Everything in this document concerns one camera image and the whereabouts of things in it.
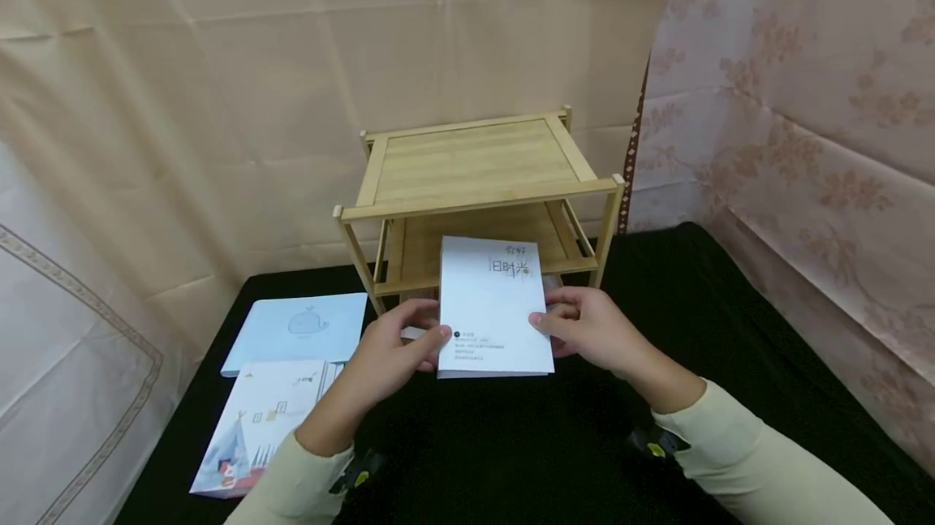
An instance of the right hand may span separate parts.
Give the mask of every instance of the right hand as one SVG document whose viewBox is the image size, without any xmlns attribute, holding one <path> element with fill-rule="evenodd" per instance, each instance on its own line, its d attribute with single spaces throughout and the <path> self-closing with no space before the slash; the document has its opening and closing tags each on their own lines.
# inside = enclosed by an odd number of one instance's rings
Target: right hand
<svg viewBox="0 0 935 525">
<path fill-rule="evenodd" d="M 627 379 L 640 361 L 657 352 L 614 301 L 595 287 L 559 287 L 545 301 L 558 306 L 549 314 L 530 315 L 529 322 L 553 337 L 556 357 L 578 353 Z"/>
</svg>

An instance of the white book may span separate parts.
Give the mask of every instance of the white book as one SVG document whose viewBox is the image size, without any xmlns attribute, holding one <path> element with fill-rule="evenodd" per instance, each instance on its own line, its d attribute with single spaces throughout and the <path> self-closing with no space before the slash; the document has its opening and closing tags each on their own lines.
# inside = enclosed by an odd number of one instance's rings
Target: white book
<svg viewBox="0 0 935 525">
<path fill-rule="evenodd" d="M 246 363 L 189 492 L 224 499 L 250 492 L 343 368 L 324 360 Z"/>
<path fill-rule="evenodd" d="M 346 363 L 360 342 L 367 294 L 258 299 L 221 367 L 236 377 L 248 360 Z"/>
<path fill-rule="evenodd" d="M 549 337 L 529 324 L 545 312 L 535 243 L 445 236 L 438 297 L 441 323 L 453 330 L 438 353 L 439 379 L 554 372 Z"/>
</svg>

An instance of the sleeve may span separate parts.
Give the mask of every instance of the sleeve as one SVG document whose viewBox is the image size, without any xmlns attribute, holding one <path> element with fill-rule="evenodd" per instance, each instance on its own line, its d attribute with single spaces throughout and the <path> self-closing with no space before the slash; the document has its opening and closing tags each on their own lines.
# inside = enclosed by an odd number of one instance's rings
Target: sleeve
<svg viewBox="0 0 935 525">
<path fill-rule="evenodd" d="M 675 453 L 685 476 L 748 525 L 892 524 L 853 484 L 784 437 L 725 390 L 657 424 L 691 449 Z"/>
<path fill-rule="evenodd" d="M 351 463 L 353 449 L 330 458 L 315 456 L 290 433 L 269 470 L 235 508 L 226 525 L 328 525 L 341 509 L 344 493 L 331 494 Z"/>
</svg>

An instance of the wooden shelf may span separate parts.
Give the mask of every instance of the wooden shelf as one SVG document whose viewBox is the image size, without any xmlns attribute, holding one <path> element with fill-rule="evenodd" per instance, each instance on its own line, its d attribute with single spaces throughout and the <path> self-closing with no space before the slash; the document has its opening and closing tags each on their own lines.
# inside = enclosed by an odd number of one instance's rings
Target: wooden shelf
<svg viewBox="0 0 935 525">
<path fill-rule="evenodd" d="M 367 172 L 355 206 L 333 218 L 377 314 L 383 296 L 438 286 L 442 236 L 539 244 L 542 273 L 591 272 L 600 286 L 623 179 L 598 179 L 571 138 L 571 107 L 384 133 L 361 133 Z M 605 196 L 597 248 L 568 199 Z M 373 273 L 353 225 L 380 219 Z"/>
<path fill-rule="evenodd" d="M 561 200 L 395 218 L 389 222 L 386 280 L 374 284 L 374 293 L 437 287 L 443 235 L 537 243 L 542 273 L 597 270 L 587 239 L 584 252 L 579 246 L 576 223 L 571 206 Z"/>
</svg>

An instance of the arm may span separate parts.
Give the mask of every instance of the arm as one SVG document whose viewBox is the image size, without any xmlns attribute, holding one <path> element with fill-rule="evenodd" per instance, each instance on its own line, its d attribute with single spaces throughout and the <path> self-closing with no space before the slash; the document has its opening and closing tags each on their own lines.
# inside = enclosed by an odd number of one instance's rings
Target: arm
<svg viewBox="0 0 935 525">
<path fill-rule="evenodd" d="M 227 519 L 227 525 L 330 525 L 344 493 L 330 490 L 351 462 L 357 426 L 371 407 L 394 394 L 414 371 L 434 371 L 451 330 L 430 315 L 434 299 L 410 299 L 369 325 L 355 354 L 279 446 L 269 470 Z M 408 326 L 435 327 L 403 345 Z"/>
<path fill-rule="evenodd" d="M 604 292 L 562 287 L 547 302 L 560 305 L 530 322 L 552 336 L 555 355 L 577 352 L 633 385 L 658 424 L 690 445 L 675 454 L 685 476 L 744 523 L 892 523 L 828 465 L 652 346 Z"/>
</svg>

